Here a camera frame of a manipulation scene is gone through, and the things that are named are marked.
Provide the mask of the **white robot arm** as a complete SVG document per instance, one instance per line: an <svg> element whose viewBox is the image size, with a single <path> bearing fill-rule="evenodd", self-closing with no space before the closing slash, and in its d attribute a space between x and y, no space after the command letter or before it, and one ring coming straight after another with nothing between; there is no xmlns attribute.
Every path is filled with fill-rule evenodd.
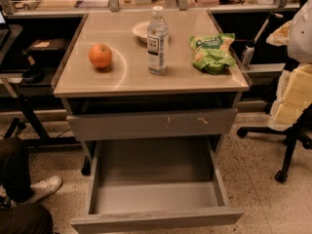
<svg viewBox="0 0 312 234"><path fill-rule="evenodd" d="M307 0L293 19L271 33L266 42L286 45L289 58L299 62L293 71L284 67L269 113L268 127L284 131L312 103L312 0Z"/></svg>

